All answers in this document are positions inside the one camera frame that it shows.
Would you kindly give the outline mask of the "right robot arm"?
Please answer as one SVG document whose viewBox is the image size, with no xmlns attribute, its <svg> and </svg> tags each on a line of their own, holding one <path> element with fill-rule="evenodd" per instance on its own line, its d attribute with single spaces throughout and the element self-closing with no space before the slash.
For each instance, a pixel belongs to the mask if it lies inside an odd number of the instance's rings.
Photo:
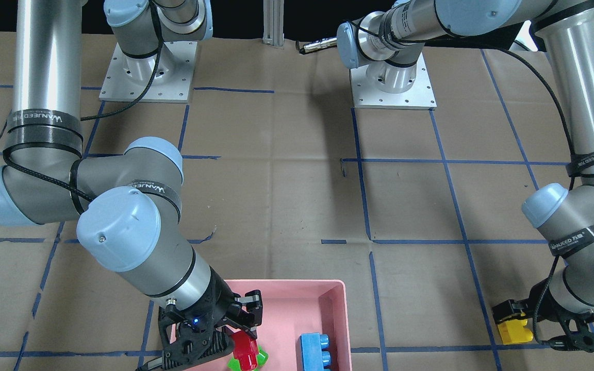
<svg viewBox="0 0 594 371">
<path fill-rule="evenodd" d="M 257 366 L 258 290 L 228 284 L 180 234 L 183 157 L 141 137 L 115 157 L 84 158 L 80 131 L 84 1 L 20 1 L 14 101 L 0 167 L 0 225 L 76 220 L 101 266 L 159 306 L 162 355 L 141 370 L 185 369 L 230 353 Z"/>
</svg>

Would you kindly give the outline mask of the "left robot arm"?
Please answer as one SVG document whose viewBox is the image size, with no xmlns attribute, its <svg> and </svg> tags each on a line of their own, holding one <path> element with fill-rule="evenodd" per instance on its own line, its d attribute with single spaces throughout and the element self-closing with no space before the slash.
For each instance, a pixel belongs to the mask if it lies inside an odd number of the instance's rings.
<svg viewBox="0 0 594 371">
<path fill-rule="evenodd" d="M 342 56 L 372 66 L 409 66 L 405 52 L 421 42 L 462 44 L 469 38 L 520 21 L 533 22 L 544 40 L 548 70 L 558 89 L 521 56 L 499 57 L 488 45 L 469 52 L 483 65 L 466 71 L 447 56 L 447 80 L 438 85 L 431 113 L 438 160 L 365 158 L 359 150 L 366 234 L 374 243 L 408 247 L 463 246 L 491 300 L 493 322 L 519 319 L 563 327 L 557 350 L 594 351 L 594 1 L 413 1 L 397 3 L 339 28 Z M 372 216 L 367 166 L 438 164 L 447 174 L 459 223 L 454 238 L 415 237 L 434 230 L 421 221 L 431 191 L 422 182 L 410 198 L 424 209 L 401 207 L 403 231 L 382 237 Z"/>
</svg>

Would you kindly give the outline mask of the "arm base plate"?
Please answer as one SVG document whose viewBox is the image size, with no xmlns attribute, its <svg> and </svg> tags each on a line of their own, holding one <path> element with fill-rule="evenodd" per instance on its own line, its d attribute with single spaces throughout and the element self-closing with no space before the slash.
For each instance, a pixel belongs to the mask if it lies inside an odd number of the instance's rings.
<svg viewBox="0 0 594 371">
<path fill-rule="evenodd" d="M 195 71 L 196 41 L 168 42 L 162 49 L 158 70 L 144 103 L 188 103 Z M 130 103 L 145 89 L 155 67 L 155 57 L 135 59 L 116 45 L 99 98 Z"/>
<path fill-rule="evenodd" d="M 420 54 L 407 68 L 386 61 L 350 70 L 354 108 L 434 110 L 438 104 Z"/>
</svg>

